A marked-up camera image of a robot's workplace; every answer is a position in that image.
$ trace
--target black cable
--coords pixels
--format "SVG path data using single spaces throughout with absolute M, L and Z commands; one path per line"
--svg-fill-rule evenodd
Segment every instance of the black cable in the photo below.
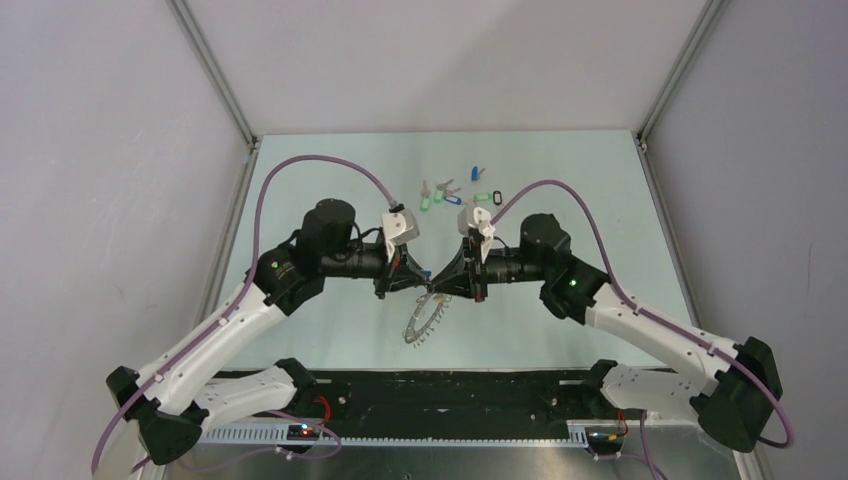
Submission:
M 337 262 L 344 263 L 353 258 L 353 255 L 356 254 L 357 251 L 365 251 L 365 246 L 362 243 L 362 232 L 359 230 L 359 225 L 357 225 L 356 222 L 353 222 L 353 228 L 356 230 L 356 237 L 348 242 L 348 248 L 351 246 L 353 246 L 353 248 L 350 248 L 350 250 L 342 258 L 339 258 L 337 252 L 331 253 L 330 258 Z
M 297 235 L 299 233 L 300 233 L 300 229 L 298 228 L 297 230 L 293 231 L 291 236 L 289 238 L 287 238 L 286 241 L 281 243 L 280 245 L 291 245 L 291 241 L 294 240 L 294 238 L 297 237 Z
M 501 239 L 501 237 L 495 237 L 495 240 L 497 240 L 497 241 L 501 242 L 501 245 L 503 245 L 503 246 L 504 246 L 504 249 L 506 250 L 506 252 L 507 252 L 507 253 L 509 253 L 509 245 L 507 245 L 507 244 L 506 244 L 506 242 L 504 242 L 504 241 Z
M 380 231 L 380 227 L 369 228 L 368 230 L 365 230 L 364 232 L 362 232 L 362 239 L 364 240 L 364 239 L 368 238 L 368 235 L 371 235 L 372 233 L 379 232 L 379 231 Z

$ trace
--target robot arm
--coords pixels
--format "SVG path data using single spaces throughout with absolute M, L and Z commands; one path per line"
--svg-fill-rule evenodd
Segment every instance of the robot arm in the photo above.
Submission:
M 252 340 L 321 293 L 326 277 L 373 279 L 378 298 L 425 284 L 421 267 L 406 250 L 406 243 L 418 236 L 418 227 L 403 205 L 383 215 L 375 243 L 363 242 L 361 234 L 351 240 L 354 217 L 346 202 L 318 202 L 293 234 L 294 245 L 286 242 L 260 256 L 253 281 L 229 318 L 223 314 L 238 300 L 243 284 L 157 360 L 138 371 L 119 367 L 109 375 L 106 383 L 119 406 L 152 379 L 124 419 L 138 421 L 140 440 L 155 464 L 181 457 L 217 426 L 272 409 L 297 414 L 312 403 L 305 396 L 315 381 L 294 359 L 239 380 L 207 382 Z M 189 351 L 160 374 L 186 347 Z
M 637 312 L 660 312 L 623 292 L 609 276 L 571 252 L 571 238 L 548 214 L 521 224 L 518 248 L 491 248 L 494 229 L 488 212 L 468 207 L 460 214 L 462 244 L 454 260 L 432 281 L 435 293 L 483 301 L 488 285 L 541 281 L 539 298 L 557 318 L 571 318 L 611 333 L 671 367 L 676 373 L 643 371 L 599 361 L 586 384 L 600 389 L 616 408 L 639 408 L 695 420 L 710 436 L 734 450 L 753 450 L 773 407 L 765 395 L 728 362 Z M 686 325 L 681 327 L 751 370 L 780 398 L 782 388 L 771 349 L 756 338 L 744 345 Z

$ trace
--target white wall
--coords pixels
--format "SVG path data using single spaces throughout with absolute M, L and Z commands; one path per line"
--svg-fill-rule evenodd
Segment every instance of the white wall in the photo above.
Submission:
M 4 2 L 0 45 L 0 478 L 90 478 L 104 379 L 197 320 L 245 150 L 165 2 Z
M 258 133 L 374 133 L 635 130 L 705 0 L 189 3 Z
M 731 2 L 649 140 L 703 323 L 775 350 L 778 479 L 848 465 L 846 23 L 840 0 Z

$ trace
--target light blue table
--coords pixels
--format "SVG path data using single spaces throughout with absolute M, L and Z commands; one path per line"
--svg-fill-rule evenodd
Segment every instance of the light blue table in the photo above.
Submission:
M 363 165 L 399 201 L 414 208 L 421 236 L 409 251 L 434 275 L 459 247 L 456 216 L 461 207 L 444 203 L 419 212 L 422 180 L 433 189 L 435 183 L 455 178 L 452 186 L 462 187 L 459 196 L 500 190 L 506 199 L 535 180 L 569 183 L 595 215 L 625 288 L 678 321 L 691 322 L 636 147 L 630 132 L 623 130 L 265 136 L 224 294 L 236 287 L 249 266 L 253 212 L 265 176 L 279 162 L 306 153 Z M 475 165 L 486 172 L 472 184 Z M 351 203 L 362 229 L 378 226 L 386 210 L 377 189 L 353 170 L 299 163 L 277 175 L 269 189 L 262 251 L 288 238 L 304 213 L 327 197 Z M 494 209 L 491 203 L 480 206 Z M 497 235 L 517 246 L 521 221 L 537 212 L 555 214 L 572 236 L 574 253 L 603 267 L 588 222 L 571 197 L 556 187 L 525 196 L 498 223 Z M 257 339 L 228 367 L 265 368 L 285 357 L 295 357 L 307 368 L 325 369 L 581 368 L 599 358 L 632 366 L 660 365 L 611 335 L 556 319 L 538 299 L 539 285 L 492 286 L 482 304 L 454 298 L 426 343 L 413 348 L 401 333 L 423 288 L 389 294 L 381 301 L 369 280 L 328 279 L 323 294 Z

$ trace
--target gray wall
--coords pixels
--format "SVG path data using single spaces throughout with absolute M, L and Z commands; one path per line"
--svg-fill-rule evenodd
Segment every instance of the gray wall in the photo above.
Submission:
M 846 25 L 843 0 L 731 2 L 649 140 L 702 322 L 776 352 L 779 479 L 848 466 Z
M 0 478 L 91 478 L 103 381 L 197 320 L 245 151 L 165 2 L 4 2 L 0 45 Z

